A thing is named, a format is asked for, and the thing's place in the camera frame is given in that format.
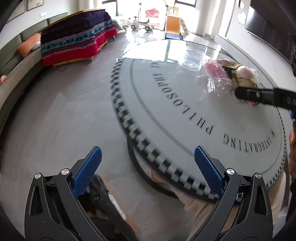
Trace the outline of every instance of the green sofa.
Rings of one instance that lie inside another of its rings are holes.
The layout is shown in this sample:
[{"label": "green sofa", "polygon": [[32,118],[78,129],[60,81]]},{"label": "green sofa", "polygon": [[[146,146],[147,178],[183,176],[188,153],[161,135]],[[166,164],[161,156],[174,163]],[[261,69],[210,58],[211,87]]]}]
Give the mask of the green sofa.
[{"label": "green sofa", "polygon": [[0,49],[0,76],[8,75],[7,80],[0,86],[0,135],[13,106],[30,81],[44,68],[40,48],[23,59],[17,52],[17,47],[35,33],[67,15],[68,13],[62,13],[36,23]]}]

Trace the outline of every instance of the silver screw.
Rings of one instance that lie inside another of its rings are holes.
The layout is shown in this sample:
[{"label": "silver screw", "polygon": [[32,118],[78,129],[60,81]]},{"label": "silver screw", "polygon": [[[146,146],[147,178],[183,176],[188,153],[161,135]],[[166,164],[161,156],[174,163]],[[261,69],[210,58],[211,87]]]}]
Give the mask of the silver screw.
[{"label": "silver screw", "polygon": [[231,168],[227,169],[226,171],[227,171],[227,173],[228,173],[229,175],[233,175],[233,174],[234,174],[234,170],[231,169]]},{"label": "silver screw", "polygon": [[70,172],[70,170],[67,169],[67,168],[65,168],[65,169],[63,169],[63,170],[61,171],[61,174],[62,174],[62,175],[67,175],[69,172]]},{"label": "silver screw", "polygon": [[261,176],[260,173],[255,173],[255,177],[257,177],[258,179],[261,179],[262,178],[262,176]]},{"label": "silver screw", "polygon": [[36,178],[36,179],[41,178],[41,173],[36,173],[36,174],[35,174],[35,178]]}]

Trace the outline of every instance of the round table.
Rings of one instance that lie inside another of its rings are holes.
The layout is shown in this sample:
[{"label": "round table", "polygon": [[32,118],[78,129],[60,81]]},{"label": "round table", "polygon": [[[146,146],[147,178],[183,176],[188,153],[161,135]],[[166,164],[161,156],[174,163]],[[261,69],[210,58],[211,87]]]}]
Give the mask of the round table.
[{"label": "round table", "polygon": [[[196,165],[202,145],[225,168],[241,175],[262,174],[269,189],[286,160],[286,134],[280,111],[253,106],[234,96],[208,93],[203,60],[237,62],[223,49],[180,40],[140,44],[116,63],[112,103],[134,148],[170,184],[194,197],[218,199]],[[260,73],[262,86],[271,88]]]}]

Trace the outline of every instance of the blue textured pad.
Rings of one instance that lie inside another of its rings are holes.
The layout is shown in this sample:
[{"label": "blue textured pad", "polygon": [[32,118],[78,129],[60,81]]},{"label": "blue textured pad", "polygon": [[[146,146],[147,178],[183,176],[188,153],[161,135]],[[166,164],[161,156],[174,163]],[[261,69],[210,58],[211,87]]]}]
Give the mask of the blue textured pad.
[{"label": "blue textured pad", "polygon": [[194,150],[194,160],[209,185],[211,192],[222,197],[224,194],[223,178],[200,147],[196,147]]},{"label": "blue textured pad", "polygon": [[84,194],[101,161],[102,150],[97,147],[73,179],[72,193],[74,198],[77,198],[79,195]]}]

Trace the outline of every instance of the television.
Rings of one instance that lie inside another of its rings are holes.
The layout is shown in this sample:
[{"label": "television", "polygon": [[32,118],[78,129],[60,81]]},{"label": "television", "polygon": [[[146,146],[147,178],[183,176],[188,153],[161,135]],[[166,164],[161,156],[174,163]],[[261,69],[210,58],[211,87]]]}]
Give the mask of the television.
[{"label": "television", "polygon": [[296,35],[296,1],[252,0],[244,30],[257,36],[287,61],[289,34]]}]

